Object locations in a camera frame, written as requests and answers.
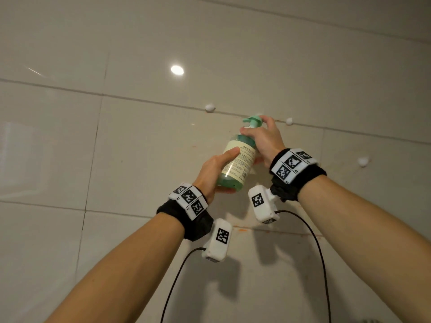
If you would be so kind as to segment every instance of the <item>person's left hand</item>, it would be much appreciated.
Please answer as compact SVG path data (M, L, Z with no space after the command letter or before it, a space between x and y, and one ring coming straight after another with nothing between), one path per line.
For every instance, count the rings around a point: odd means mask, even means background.
M205 195L208 205L213 202L216 192L223 192L227 194L235 193L235 189L233 188L216 186L216 184L218 175L222 172L224 166L238 155L240 155L240 148L234 147L221 155L215 155L211 157L203 164L202 169L200 170L199 175L197 176L193 185L199 188L200 191Z

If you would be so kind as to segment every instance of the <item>green pump head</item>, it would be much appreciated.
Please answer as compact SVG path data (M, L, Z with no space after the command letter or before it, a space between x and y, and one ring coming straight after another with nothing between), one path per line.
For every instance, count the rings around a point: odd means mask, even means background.
M262 125L262 118L258 115L253 115L252 117L243 119L243 122L250 122L249 128L258 128Z

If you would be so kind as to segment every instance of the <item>white wall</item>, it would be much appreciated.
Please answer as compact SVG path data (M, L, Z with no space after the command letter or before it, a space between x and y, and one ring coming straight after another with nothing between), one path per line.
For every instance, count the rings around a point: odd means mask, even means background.
M41 322L243 116L431 239L426 0L1 0L0 321ZM170 66L180 64L182 77ZM214 103L216 113L205 113ZM291 127L283 122L293 117ZM370 156L366 168L357 158ZM324 322L314 240L288 214L253 217L244 190L209 208L229 258L190 258L166 322ZM298 203L279 204L310 219ZM334 322L395 315L319 234ZM140 322L158 322L184 241Z

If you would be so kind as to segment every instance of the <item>forearm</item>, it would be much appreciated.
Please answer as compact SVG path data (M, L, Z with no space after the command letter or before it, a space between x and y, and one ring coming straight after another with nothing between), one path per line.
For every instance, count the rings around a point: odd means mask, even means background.
M402 320L431 320L425 238L325 176L305 184L298 199L343 260Z
M46 323L134 322L183 237L184 228L177 219L157 214L97 263Z

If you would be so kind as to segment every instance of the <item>hand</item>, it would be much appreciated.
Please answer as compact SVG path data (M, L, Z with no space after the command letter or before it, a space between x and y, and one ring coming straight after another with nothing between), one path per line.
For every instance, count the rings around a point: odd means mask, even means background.
M280 131L278 130L275 121L266 115L260 115L263 122L266 123L267 129L264 127L259 128L245 128L240 129L241 135L253 137L256 142L257 149L262 155L261 159L256 159L255 163L263 161L265 166L271 166L274 157L286 148L281 138Z
M205 195L208 205L213 202L216 192L223 192L227 194L235 193L235 189L216 186L216 183L218 175L222 172L224 166L238 155L240 155L240 148L234 147L221 155L215 155L211 157L203 164L202 169L200 170L199 175L197 176L193 185L199 188L200 191Z

